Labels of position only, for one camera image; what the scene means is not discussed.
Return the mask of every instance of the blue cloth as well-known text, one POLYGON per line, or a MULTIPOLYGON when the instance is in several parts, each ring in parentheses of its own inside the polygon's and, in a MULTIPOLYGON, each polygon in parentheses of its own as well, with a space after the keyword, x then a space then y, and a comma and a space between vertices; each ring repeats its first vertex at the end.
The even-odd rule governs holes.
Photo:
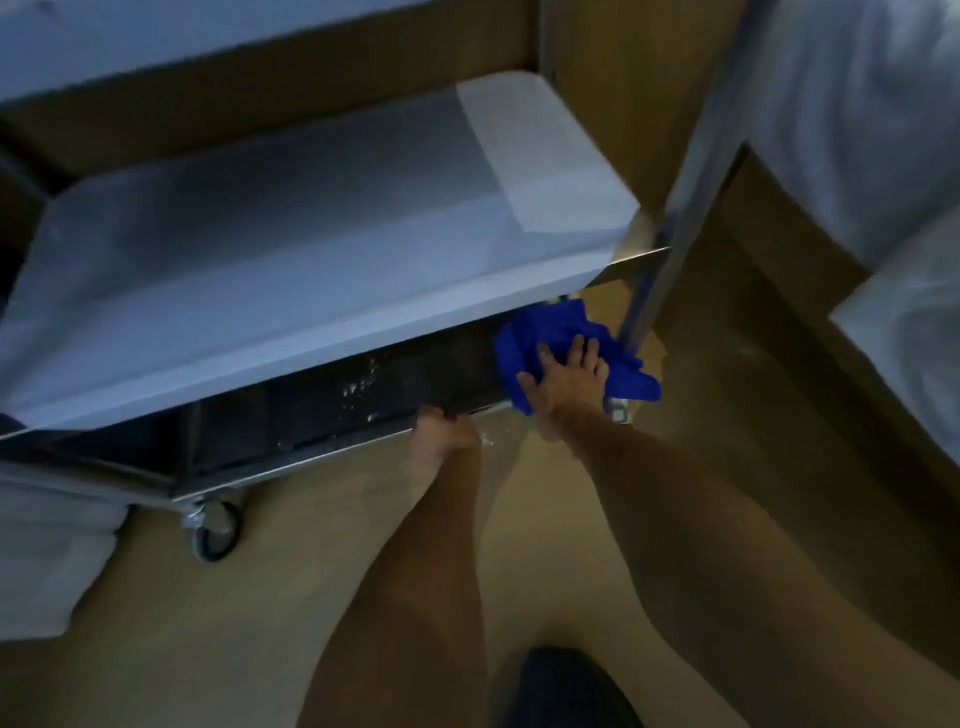
POLYGON ((526 415, 533 414, 530 402, 516 381, 516 375, 529 372, 537 381, 543 379, 537 343, 545 343, 557 361, 565 363, 573 338, 578 333, 587 341, 597 339, 600 342, 600 356, 610 365, 607 397, 645 401, 660 399, 660 383, 640 371, 643 362, 626 354, 607 327, 589 321, 587 307, 577 299, 540 303, 525 308, 493 338, 503 383, 518 410, 526 415))

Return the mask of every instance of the white bedding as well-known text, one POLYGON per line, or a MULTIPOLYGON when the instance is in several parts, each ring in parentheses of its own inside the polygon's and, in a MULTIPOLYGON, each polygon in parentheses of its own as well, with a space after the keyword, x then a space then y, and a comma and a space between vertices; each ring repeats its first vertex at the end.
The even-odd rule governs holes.
MULTIPOLYGON (((960 463, 960 3, 784 0, 750 141, 876 271, 835 312, 960 463)), ((811 272, 815 281, 815 272, 811 272)))

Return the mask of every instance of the caster wheel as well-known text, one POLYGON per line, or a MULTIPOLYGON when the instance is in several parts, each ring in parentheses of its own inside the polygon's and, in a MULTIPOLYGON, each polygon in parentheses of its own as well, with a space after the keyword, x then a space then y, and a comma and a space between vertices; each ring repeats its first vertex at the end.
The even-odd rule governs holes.
POLYGON ((190 533, 190 550, 198 561, 205 564, 216 564, 226 558, 236 548, 240 541, 240 532, 243 530, 243 514, 233 503, 209 503, 207 507, 223 508, 226 516, 223 529, 212 529, 200 526, 190 533))

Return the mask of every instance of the hand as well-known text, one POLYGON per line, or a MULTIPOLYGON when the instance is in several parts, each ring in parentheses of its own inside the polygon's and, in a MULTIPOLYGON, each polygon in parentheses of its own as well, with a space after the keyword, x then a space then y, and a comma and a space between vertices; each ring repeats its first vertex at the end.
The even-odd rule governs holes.
POLYGON ((467 415, 448 419, 438 407, 422 407, 414 427, 414 459, 443 462, 455 452, 480 451, 480 433, 467 415))
POLYGON ((537 385, 533 375, 526 372, 516 376, 535 412, 547 418, 573 409, 603 412, 610 366, 600 358, 599 341, 590 339, 584 353, 584 337, 576 336, 566 366, 557 363, 545 344, 537 346, 537 353, 543 365, 543 381, 537 385))

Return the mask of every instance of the black rubber wheel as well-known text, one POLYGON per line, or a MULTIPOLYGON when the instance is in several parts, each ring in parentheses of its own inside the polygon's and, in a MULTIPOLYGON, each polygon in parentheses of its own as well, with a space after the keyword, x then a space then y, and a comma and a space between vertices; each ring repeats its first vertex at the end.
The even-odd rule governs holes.
POLYGON ((233 503, 220 503, 227 511, 230 519, 230 529, 225 533, 211 531, 209 528, 198 528, 190 534, 190 550, 193 555, 205 564, 216 564, 227 557, 236 548, 243 531, 243 513, 233 503))

